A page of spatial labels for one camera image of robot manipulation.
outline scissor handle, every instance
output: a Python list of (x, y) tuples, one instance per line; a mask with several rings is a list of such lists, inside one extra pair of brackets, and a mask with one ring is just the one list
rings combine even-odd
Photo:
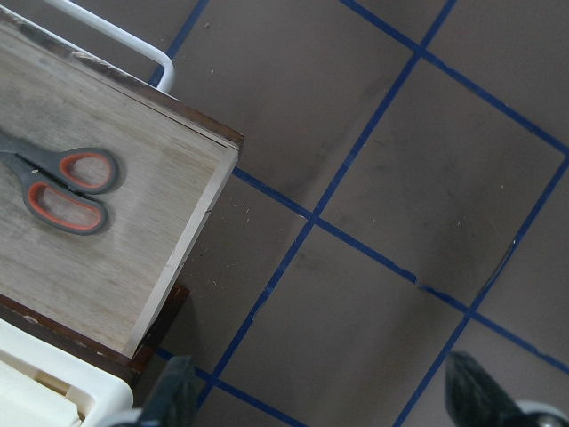
[[(81, 148), (55, 152), (41, 149), (29, 142), (18, 141), (18, 153), (65, 183), (70, 190), (84, 194), (104, 193), (115, 184), (118, 177), (118, 164), (113, 155), (105, 149)], [(95, 174), (82, 176), (81, 171), (76, 171), (75, 166), (82, 161), (98, 163)]]
[[(107, 210), (99, 202), (79, 197), (72, 191), (64, 189), (16, 155), (4, 155), (3, 161), (20, 179), (24, 204), (43, 222), (79, 235), (96, 233), (107, 222)], [(47, 197), (54, 200), (55, 205), (46, 203)], [(81, 217), (84, 221), (73, 221), (69, 215), (66, 218), (68, 211), (74, 211), (75, 217)]]

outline wooden board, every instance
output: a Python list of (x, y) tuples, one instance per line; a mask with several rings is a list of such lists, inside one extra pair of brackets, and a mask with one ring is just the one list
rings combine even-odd
[(110, 227), (88, 237), (32, 217), (0, 164), (0, 294), (130, 357), (235, 165), (240, 135), (4, 8), (0, 128), (118, 158), (120, 187), (96, 197)]

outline white plastic container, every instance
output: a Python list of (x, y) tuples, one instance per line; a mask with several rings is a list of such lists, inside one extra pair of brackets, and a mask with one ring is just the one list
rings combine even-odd
[[(0, 407), (0, 427), (21, 427), (21, 420), (34, 419), (38, 411), (45, 411), (46, 422), (52, 424), (55, 407), (76, 406), (81, 419), (73, 424), (69, 417), (61, 417), (66, 427), (81, 425), (95, 427), (105, 417), (132, 408), (132, 391), (117, 378), (75, 356), (26, 334), (0, 319), (0, 405), (9, 405), (18, 396), (18, 410)], [(22, 398), (28, 391), (29, 401)]]

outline scissors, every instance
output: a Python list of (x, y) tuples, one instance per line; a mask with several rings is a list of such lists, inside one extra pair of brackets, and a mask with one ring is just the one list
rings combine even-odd
[(116, 182), (118, 165), (105, 149), (55, 152), (0, 131), (0, 161), (18, 176), (24, 204), (40, 220), (79, 235), (96, 233), (107, 222), (105, 206), (86, 196)]

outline white plastic object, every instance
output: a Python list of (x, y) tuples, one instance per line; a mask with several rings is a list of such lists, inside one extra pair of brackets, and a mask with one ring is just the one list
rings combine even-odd
[(73, 402), (84, 416), (82, 427), (132, 408), (132, 391), (123, 380), (1, 319), (0, 360)]
[(172, 89), (174, 66), (170, 57), (164, 52), (102, 19), (100, 16), (85, 10), (83, 7), (71, 3), (69, 0), (44, 0), (44, 2), (159, 63), (164, 68), (164, 73), (156, 89), (164, 93), (168, 93)]

